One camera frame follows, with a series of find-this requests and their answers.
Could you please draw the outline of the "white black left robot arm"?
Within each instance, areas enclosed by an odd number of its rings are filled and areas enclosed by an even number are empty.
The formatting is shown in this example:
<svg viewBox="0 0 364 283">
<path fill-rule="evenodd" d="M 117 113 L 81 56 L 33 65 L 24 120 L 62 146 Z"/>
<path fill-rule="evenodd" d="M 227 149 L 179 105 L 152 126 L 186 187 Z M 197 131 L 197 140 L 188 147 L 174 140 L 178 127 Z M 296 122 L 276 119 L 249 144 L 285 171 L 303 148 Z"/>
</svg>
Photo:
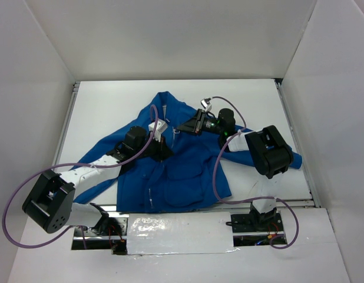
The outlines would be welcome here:
<svg viewBox="0 0 364 283">
<path fill-rule="evenodd" d="M 86 191 L 107 180 L 116 179 L 135 166 L 138 159 L 150 157 L 160 162 L 173 155 L 167 147 L 163 121 L 149 124 L 148 129 L 133 126 L 124 140 L 88 166 L 56 173 L 41 173 L 25 199 L 22 210 L 46 233 L 63 226 L 83 226 L 103 233 L 114 219 L 99 205 L 74 202 L 76 190 Z"/>
</svg>

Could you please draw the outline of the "blue zip-up jacket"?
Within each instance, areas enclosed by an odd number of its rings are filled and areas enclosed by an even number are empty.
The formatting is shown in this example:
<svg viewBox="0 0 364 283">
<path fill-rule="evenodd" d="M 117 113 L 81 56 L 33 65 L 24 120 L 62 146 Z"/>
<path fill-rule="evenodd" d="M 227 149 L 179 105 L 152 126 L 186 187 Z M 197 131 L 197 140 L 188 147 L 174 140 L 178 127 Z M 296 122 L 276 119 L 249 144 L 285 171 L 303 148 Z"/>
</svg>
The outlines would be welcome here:
<svg viewBox="0 0 364 283">
<path fill-rule="evenodd" d="M 126 212 L 185 212 L 217 202 L 213 192 L 214 165 L 220 152 L 217 135 L 179 133 L 174 137 L 173 128 L 186 122 L 196 110 L 168 91 L 157 93 L 151 103 L 156 106 L 158 117 L 168 125 L 163 135 L 174 155 L 163 162 L 150 157 L 138 159 L 127 173 L 79 194 L 74 200 L 76 203 L 92 201 L 113 183 L 117 184 L 117 210 Z M 231 196 L 220 164 L 216 186 L 221 198 Z"/>
</svg>

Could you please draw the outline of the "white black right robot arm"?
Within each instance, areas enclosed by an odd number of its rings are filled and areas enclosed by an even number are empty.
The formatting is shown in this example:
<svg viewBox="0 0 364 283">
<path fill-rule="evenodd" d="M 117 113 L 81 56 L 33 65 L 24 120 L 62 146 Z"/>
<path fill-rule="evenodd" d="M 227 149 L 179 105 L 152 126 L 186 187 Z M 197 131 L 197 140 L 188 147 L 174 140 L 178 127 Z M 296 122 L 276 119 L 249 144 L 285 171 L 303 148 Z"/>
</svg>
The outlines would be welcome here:
<svg viewBox="0 0 364 283">
<path fill-rule="evenodd" d="M 213 192 L 219 201 L 222 198 L 217 192 L 216 171 L 224 152 L 248 151 L 257 172 L 269 180 L 285 173 L 294 161 L 292 150 L 274 125 L 260 131 L 237 131 L 234 112 L 229 108 L 221 109 L 217 117 L 210 117 L 206 111 L 199 109 L 192 118 L 179 125 L 177 130 L 195 136 L 203 132 L 218 135 L 220 153 L 214 165 Z"/>
</svg>

